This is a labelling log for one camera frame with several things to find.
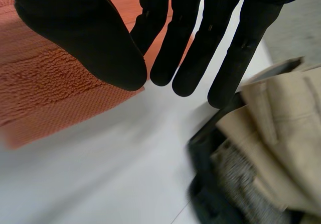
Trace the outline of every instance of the white floor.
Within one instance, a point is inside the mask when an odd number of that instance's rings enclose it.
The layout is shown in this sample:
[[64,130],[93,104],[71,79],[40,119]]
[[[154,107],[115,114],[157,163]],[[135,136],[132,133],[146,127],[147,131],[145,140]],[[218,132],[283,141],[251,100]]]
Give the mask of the white floor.
[[[207,92],[238,22],[195,93],[146,90],[118,107],[16,151],[0,151],[0,223],[192,224],[187,140],[213,115]],[[245,78],[271,64],[261,44]]]

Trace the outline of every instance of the black glove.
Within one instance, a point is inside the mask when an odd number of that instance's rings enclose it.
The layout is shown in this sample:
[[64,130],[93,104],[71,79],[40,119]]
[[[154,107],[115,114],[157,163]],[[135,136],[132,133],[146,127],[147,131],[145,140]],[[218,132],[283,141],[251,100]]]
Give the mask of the black glove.
[[[244,0],[240,23],[223,64],[210,88],[209,103],[223,108],[233,97],[266,29],[276,20],[284,3],[293,0]],[[205,0],[203,20],[174,80],[173,90],[189,96],[200,82],[222,40],[239,0]],[[195,26],[200,0],[172,0],[173,19],[151,69],[150,78],[159,86],[173,78]],[[168,0],[140,0],[131,36],[144,54],[163,28]]]
[[126,90],[146,82],[143,56],[110,0],[16,0],[16,9],[100,80]]

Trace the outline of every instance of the beige pants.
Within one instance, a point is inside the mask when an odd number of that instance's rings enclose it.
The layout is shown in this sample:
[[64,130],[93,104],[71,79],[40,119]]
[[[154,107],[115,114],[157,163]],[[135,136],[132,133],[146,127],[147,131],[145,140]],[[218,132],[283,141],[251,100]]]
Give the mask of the beige pants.
[[247,105],[218,127],[257,168],[256,187],[321,216],[321,67],[250,80],[241,94]]

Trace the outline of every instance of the gloved hand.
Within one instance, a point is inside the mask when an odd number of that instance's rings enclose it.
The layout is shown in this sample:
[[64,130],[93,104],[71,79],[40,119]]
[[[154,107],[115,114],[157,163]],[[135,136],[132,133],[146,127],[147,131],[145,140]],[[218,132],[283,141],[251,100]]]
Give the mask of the gloved hand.
[[22,20],[77,58],[94,76],[138,90],[147,69],[110,0],[16,0]]
[[[97,78],[137,90],[147,76],[141,53],[163,28],[168,1],[140,0],[143,11],[132,38],[110,0],[16,0],[16,9],[31,29],[76,57]],[[188,96],[195,90],[238,1],[205,0],[201,27],[173,80],[178,95]],[[208,94],[212,106],[222,108],[229,102],[265,30],[290,1],[244,1],[239,26]],[[155,84],[163,86],[173,78],[195,26],[199,3],[172,0],[173,19],[150,74]]]
[[[169,0],[140,0],[131,36],[143,54],[163,28]],[[266,29],[276,20],[284,3],[293,0],[244,0],[240,23],[223,64],[208,93],[209,103],[223,108],[233,97]],[[231,14],[239,0],[205,0],[200,29],[173,80],[173,90],[189,96],[212,59]],[[173,78],[195,26],[200,0],[172,0],[173,18],[151,69],[150,78],[159,86]]]

